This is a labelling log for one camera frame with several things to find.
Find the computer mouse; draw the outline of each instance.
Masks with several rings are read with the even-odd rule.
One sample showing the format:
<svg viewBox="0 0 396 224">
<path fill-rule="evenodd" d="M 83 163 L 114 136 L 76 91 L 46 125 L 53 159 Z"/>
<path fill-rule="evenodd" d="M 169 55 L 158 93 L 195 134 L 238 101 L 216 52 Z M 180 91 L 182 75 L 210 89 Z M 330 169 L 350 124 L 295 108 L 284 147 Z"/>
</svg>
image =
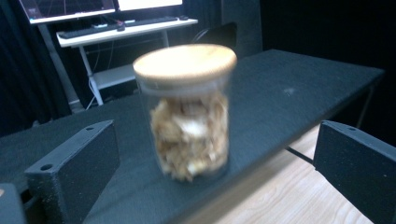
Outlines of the computer mouse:
<svg viewBox="0 0 396 224">
<path fill-rule="evenodd" d="M 121 31 L 124 31 L 124 30 L 125 30 L 125 25 L 124 25 L 124 24 L 120 25 L 120 26 L 117 28 L 117 31 L 118 31 L 118 32 L 121 32 Z"/>
<path fill-rule="evenodd" d="M 189 19 L 189 17 L 188 16 L 179 16 L 178 19 L 181 21 L 186 21 Z"/>
</svg>

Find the dried mushroom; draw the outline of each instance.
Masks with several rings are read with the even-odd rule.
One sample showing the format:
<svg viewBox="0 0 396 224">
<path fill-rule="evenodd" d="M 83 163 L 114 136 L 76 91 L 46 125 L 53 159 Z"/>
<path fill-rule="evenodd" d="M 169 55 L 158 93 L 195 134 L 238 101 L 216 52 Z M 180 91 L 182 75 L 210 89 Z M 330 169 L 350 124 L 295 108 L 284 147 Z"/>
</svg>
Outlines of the dried mushroom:
<svg viewBox="0 0 396 224">
<path fill-rule="evenodd" d="M 221 92 L 162 98 L 151 111 L 160 165 L 178 180 L 216 171 L 228 157 L 228 100 Z"/>
</svg>

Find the monitor screen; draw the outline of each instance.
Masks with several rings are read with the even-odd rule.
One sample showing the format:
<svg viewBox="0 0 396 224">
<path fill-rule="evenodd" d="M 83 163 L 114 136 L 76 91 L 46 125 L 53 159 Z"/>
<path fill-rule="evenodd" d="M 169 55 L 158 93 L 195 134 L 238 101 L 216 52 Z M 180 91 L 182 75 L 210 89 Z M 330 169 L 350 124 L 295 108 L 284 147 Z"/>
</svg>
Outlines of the monitor screen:
<svg viewBox="0 0 396 224">
<path fill-rule="evenodd" d="M 31 24 L 115 12 L 113 0 L 20 0 Z"/>
<path fill-rule="evenodd" d="M 181 5 L 182 0 L 118 0 L 120 11 Z"/>
</svg>

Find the black table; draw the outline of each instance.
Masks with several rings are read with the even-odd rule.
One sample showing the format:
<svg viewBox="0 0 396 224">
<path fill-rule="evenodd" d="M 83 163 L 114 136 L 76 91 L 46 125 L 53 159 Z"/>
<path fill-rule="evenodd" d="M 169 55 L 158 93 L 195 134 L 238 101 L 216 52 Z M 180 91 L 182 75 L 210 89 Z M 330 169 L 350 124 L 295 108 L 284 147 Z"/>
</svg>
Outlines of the black table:
<svg viewBox="0 0 396 224">
<path fill-rule="evenodd" d="M 221 176 L 183 184 L 163 176 L 139 95 L 0 139 L 0 182 L 26 189 L 23 171 L 82 128 L 114 119 L 120 168 L 86 223 L 162 223 L 215 200 L 270 155 L 376 84 L 383 71 L 268 50 L 238 62 L 231 84 L 230 158 Z"/>
</svg>

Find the wooden lid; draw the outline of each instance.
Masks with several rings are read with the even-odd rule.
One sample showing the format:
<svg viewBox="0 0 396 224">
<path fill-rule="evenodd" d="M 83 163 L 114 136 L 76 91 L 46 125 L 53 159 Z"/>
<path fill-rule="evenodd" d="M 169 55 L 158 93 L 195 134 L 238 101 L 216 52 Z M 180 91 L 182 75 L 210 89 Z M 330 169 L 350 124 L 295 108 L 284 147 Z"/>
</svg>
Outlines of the wooden lid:
<svg viewBox="0 0 396 224">
<path fill-rule="evenodd" d="M 152 51 L 134 61 L 134 70 L 139 82 L 160 89 L 228 76 L 235 65 L 236 55 L 231 49 L 197 44 Z"/>
</svg>

